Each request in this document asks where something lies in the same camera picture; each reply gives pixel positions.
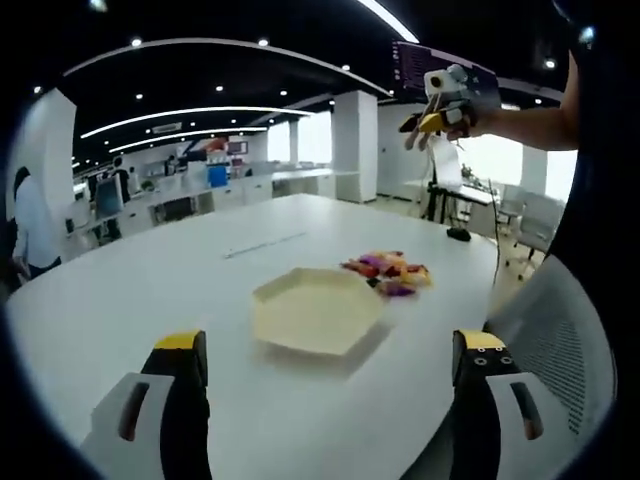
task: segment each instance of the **chair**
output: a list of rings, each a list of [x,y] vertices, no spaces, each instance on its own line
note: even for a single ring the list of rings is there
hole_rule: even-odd
[[[571,272],[549,256],[485,330],[560,400],[576,446],[586,445],[614,402],[615,364],[600,317]]]
[[[529,247],[529,255],[510,258],[505,262],[507,266],[514,261],[524,264],[523,270],[518,275],[518,280],[524,279],[524,273],[528,267],[535,268],[532,258],[536,250],[543,253],[549,250],[563,213],[564,207],[557,200],[544,195],[526,193],[522,217],[515,225],[516,243],[514,246],[522,244]]]
[[[511,226],[511,219],[522,215],[524,210],[525,191],[517,185],[504,185],[501,191],[498,214],[507,217],[507,226]]]

